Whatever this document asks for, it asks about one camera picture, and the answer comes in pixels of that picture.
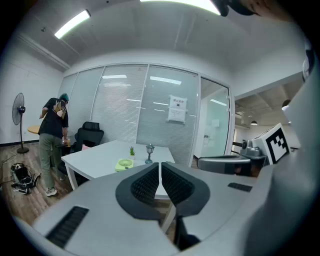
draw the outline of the white ceiling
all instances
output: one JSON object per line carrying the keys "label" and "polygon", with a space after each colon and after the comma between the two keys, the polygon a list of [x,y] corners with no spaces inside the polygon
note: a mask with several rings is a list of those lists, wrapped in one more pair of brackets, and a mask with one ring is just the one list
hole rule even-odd
{"label": "white ceiling", "polygon": [[[68,20],[87,9],[91,17],[57,39]],[[139,0],[42,0],[25,16],[17,32],[72,65],[85,51],[130,48],[176,50],[230,70],[254,62],[302,37],[291,23],[230,10],[227,17],[190,5]]]}
{"label": "white ceiling", "polygon": [[283,84],[235,101],[235,112],[257,116],[281,110],[285,100],[292,100],[303,84],[302,76],[294,82]]}

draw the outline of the black bag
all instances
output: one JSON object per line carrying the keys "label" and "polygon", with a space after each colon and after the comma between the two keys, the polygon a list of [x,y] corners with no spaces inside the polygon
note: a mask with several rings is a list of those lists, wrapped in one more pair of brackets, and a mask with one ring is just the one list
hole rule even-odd
{"label": "black bag", "polygon": [[11,166],[11,171],[13,172],[14,183],[11,184],[11,187],[14,188],[15,192],[21,194],[30,194],[31,188],[37,186],[38,178],[33,177],[30,170],[23,163],[15,163]]}

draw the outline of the glass partition wall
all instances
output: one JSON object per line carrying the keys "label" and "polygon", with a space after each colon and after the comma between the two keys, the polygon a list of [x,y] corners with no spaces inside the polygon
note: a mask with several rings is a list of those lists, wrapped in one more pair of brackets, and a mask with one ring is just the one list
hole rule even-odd
{"label": "glass partition wall", "polygon": [[[70,98],[70,135],[86,121],[97,122],[104,131],[102,143],[119,140],[133,144],[151,143],[155,150],[168,147],[177,164],[189,165],[199,148],[203,156],[223,155],[230,125],[227,109],[230,111],[232,107],[229,90],[217,83],[205,82],[209,80],[200,76],[195,72],[151,64],[110,65],[67,76],[62,81],[59,95],[67,93]],[[201,120],[199,113],[203,111],[200,106],[204,98],[201,94],[208,94],[217,86],[219,90],[213,93],[212,99],[225,106],[207,98],[206,115],[202,113]],[[183,120],[177,119],[177,111],[170,109],[176,99],[186,103],[179,116]],[[215,127],[214,136],[211,136],[214,142],[204,145],[202,139],[199,146],[201,123],[206,123],[206,131],[211,135],[210,127]]]}

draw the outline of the chair backrest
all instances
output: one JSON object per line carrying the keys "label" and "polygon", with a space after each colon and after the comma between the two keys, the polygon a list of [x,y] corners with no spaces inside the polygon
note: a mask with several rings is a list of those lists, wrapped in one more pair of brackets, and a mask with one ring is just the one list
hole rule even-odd
{"label": "chair backrest", "polygon": [[78,129],[74,152],[81,151],[83,144],[88,147],[99,145],[104,134],[105,132],[99,128],[99,123],[85,122],[82,128]]}

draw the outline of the person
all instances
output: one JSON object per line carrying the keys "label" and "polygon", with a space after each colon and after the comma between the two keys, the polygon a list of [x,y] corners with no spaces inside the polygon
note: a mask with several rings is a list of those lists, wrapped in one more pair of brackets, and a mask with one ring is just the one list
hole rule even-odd
{"label": "person", "polygon": [[50,153],[53,151],[53,159],[55,171],[60,181],[66,179],[66,175],[61,173],[57,166],[61,163],[61,152],[57,145],[62,144],[62,137],[64,144],[67,144],[68,134],[68,111],[66,105],[69,97],[63,93],[59,98],[51,98],[44,105],[40,119],[44,118],[39,128],[39,156],[42,170],[42,177],[46,186],[45,194],[50,197],[57,194],[54,179],[50,173]]}

